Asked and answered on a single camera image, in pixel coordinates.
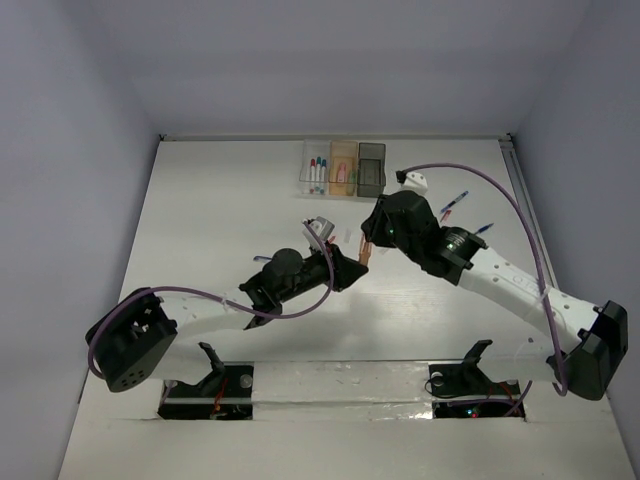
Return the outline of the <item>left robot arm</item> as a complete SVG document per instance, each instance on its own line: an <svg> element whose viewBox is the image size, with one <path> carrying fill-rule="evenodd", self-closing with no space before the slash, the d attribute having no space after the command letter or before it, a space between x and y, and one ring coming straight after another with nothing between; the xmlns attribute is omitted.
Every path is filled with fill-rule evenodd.
<svg viewBox="0 0 640 480"><path fill-rule="evenodd" d="M325 244L303 257L281 249L261 270L226 295L187 287L133 291L85 335L90 371L113 393L130 390L167 368L175 342L220 330L250 330L286 318L283 307L317 287L341 292L367 274L367 266Z"/></svg>

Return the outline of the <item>pink highlighter marker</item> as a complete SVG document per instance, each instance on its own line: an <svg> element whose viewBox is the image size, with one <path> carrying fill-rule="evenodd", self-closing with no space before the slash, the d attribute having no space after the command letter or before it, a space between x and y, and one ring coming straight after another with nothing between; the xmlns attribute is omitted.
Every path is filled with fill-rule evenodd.
<svg viewBox="0 0 640 480"><path fill-rule="evenodd" d="M337 183L345 183L347 179L347 165L345 162L339 164L336 176Z"/></svg>

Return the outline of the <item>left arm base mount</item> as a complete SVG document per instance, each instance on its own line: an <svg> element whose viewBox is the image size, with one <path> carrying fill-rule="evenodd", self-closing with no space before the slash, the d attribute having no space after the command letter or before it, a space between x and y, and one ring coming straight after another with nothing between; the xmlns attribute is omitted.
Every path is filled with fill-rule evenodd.
<svg viewBox="0 0 640 480"><path fill-rule="evenodd" d="M208 374L196 384L166 381L157 415L164 420L252 420L254 365L225 364L210 344L200 342L199 347L208 357Z"/></svg>

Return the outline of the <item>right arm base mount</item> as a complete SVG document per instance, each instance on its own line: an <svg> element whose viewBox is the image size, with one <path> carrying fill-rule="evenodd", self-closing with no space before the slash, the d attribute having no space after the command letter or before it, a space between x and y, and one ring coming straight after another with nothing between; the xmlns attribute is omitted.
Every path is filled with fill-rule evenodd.
<svg viewBox="0 0 640 480"><path fill-rule="evenodd" d="M491 381L479 368L484 351L491 340L477 341L465 356L454 363L436 363L429 367L424 390L434 400L436 419L517 418L524 420L518 383Z"/></svg>

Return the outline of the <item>orange highlighter marker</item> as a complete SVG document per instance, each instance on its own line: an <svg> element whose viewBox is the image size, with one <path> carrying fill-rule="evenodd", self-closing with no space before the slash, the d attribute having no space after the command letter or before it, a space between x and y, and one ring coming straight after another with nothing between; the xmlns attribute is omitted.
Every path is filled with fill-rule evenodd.
<svg viewBox="0 0 640 480"><path fill-rule="evenodd" d="M367 266L369 264L369 260L372 255L372 250L373 250L373 244L365 238L364 234L362 234L360 238L359 250L358 250L358 262L361 265Z"/></svg>

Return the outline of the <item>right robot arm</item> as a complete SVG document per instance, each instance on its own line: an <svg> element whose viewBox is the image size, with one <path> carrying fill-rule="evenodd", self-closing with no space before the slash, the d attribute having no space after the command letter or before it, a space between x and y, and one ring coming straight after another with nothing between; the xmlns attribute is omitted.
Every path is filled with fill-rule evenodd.
<svg viewBox="0 0 640 480"><path fill-rule="evenodd" d="M559 347L544 361L555 379L583 399L604 396L628 351L623 306L595 305L540 286L479 236L440 225L428 201L410 190L380 196L361 229L368 242L401 251L427 274L478 294L547 334Z"/></svg>

